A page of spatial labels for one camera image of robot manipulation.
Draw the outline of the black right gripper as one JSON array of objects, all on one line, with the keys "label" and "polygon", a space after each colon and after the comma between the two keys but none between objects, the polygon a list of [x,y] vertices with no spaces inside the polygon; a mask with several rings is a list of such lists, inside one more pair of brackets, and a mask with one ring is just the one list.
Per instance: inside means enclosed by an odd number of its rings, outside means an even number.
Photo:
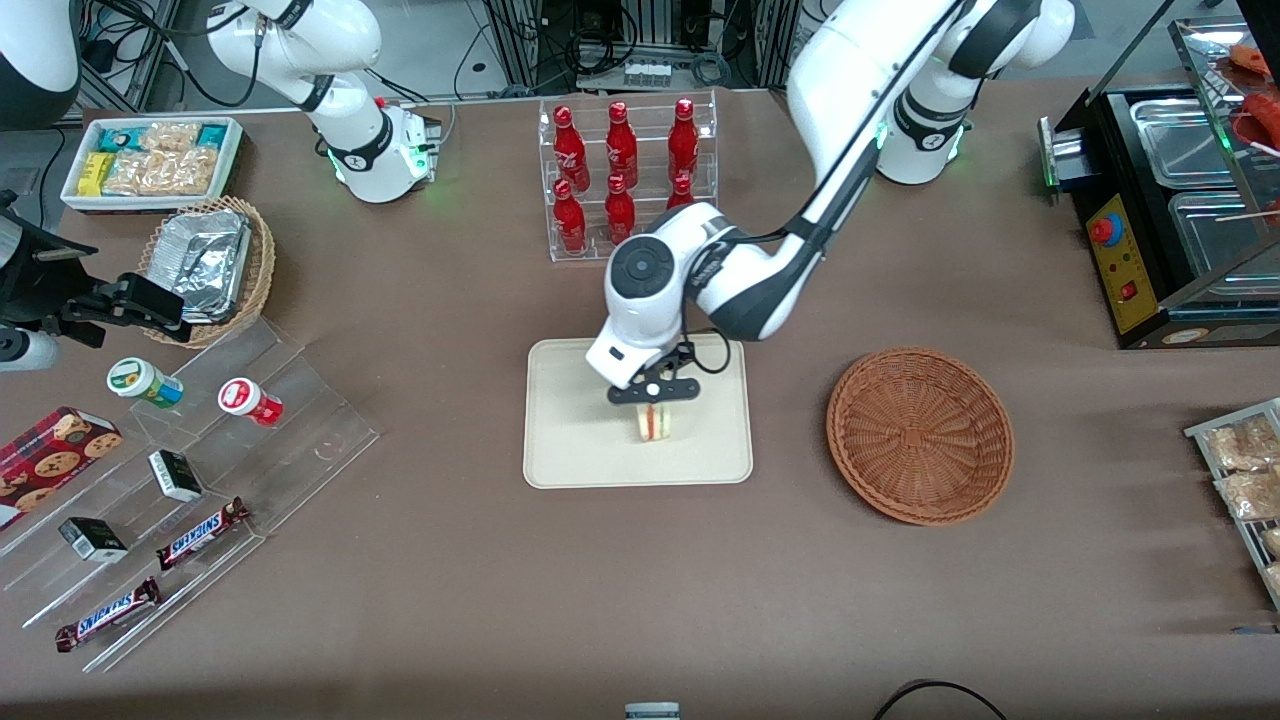
[{"label": "black right gripper", "polygon": [[97,251],[29,222],[3,223],[4,373],[52,368],[61,356],[59,337],[101,348],[105,327],[123,320],[178,343],[189,341],[180,296],[136,273],[97,287],[82,264]]}]

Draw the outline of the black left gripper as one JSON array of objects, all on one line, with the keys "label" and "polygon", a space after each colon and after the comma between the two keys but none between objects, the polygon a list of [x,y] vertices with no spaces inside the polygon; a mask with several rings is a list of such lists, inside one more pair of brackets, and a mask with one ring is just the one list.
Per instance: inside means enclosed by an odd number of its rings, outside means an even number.
[{"label": "black left gripper", "polygon": [[695,359],[694,343],[677,343],[653,365],[632,375],[623,388],[611,387],[607,398],[613,405],[657,405],[694,400],[701,392],[700,382],[680,373]]}]

